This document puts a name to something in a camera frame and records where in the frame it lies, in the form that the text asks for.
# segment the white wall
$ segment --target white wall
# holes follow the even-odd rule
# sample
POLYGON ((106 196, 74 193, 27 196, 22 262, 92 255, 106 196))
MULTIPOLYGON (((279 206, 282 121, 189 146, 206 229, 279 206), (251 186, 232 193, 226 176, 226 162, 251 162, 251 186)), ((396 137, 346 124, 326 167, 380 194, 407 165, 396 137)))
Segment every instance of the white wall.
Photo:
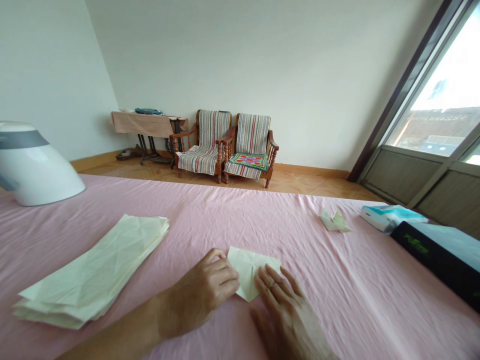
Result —
POLYGON ((441 0, 87 0, 122 108, 270 115, 277 161, 351 170, 441 0))
POLYGON ((0 121, 34 124, 66 159, 129 146, 84 0, 2 0, 0 121))

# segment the floor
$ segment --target floor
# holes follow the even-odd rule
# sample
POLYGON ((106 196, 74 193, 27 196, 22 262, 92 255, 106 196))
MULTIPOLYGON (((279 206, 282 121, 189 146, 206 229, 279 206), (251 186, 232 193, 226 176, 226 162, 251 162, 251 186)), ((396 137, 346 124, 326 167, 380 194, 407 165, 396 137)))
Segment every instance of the floor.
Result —
POLYGON ((182 178, 180 179, 177 170, 170 170, 169 165, 146 161, 145 165, 140 166, 139 158, 109 162, 104 165, 80 171, 80 173, 118 178, 165 181, 171 183, 306 194, 331 198, 384 201, 363 186, 348 182, 345 179, 284 171, 273 172, 269 189, 265 189, 265 179, 254 180, 240 176, 230 176, 230 183, 228 185, 223 183, 224 178, 222 178, 221 184, 217 184, 216 176, 196 174, 183 170, 182 178))

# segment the bed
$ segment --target bed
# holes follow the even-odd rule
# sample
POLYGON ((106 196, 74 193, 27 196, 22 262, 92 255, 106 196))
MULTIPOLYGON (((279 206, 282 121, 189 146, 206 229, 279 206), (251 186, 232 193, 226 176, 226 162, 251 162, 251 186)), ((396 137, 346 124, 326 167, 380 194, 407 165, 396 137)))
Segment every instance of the bed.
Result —
MULTIPOLYGON (((210 248, 230 245, 281 259, 312 302, 341 359, 474 359, 480 316, 390 237, 358 214, 377 202, 82 175, 73 198, 22 207, 0 191, 0 358, 52 359, 173 285, 210 248), (321 208, 354 232, 328 232, 321 208), (81 330, 20 321, 17 293, 91 248, 123 214, 164 216, 169 234, 108 313, 81 330)), ((146 359, 266 359, 234 295, 201 328, 146 359)))

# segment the sliding door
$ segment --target sliding door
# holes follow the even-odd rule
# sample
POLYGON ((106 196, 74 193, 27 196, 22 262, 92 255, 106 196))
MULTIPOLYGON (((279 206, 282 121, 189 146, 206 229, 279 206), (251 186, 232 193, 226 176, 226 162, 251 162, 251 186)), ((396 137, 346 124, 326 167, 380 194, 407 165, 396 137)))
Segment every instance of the sliding door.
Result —
POLYGON ((480 4, 463 5, 421 64, 360 182, 480 239, 480 4))

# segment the striped chair cover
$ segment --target striped chair cover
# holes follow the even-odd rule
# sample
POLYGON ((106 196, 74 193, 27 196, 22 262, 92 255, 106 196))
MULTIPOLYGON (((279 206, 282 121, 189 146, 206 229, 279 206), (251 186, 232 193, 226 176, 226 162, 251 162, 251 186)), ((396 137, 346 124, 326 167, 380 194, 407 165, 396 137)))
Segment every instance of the striped chair cover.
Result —
POLYGON ((194 173, 215 175, 218 148, 215 140, 223 139, 230 127, 230 112, 200 110, 198 116, 200 143, 178 156, 178 167, 194 173))
MULTIPOLYGON (((241 113, 238 118, 236 151, 247 154, 265 154, 269 128, 270 116, 241 113)), ((262 173, 261 170, 231 162, 225 164, 225 172, 257 180, 260 179, 260 174, 262 173)))

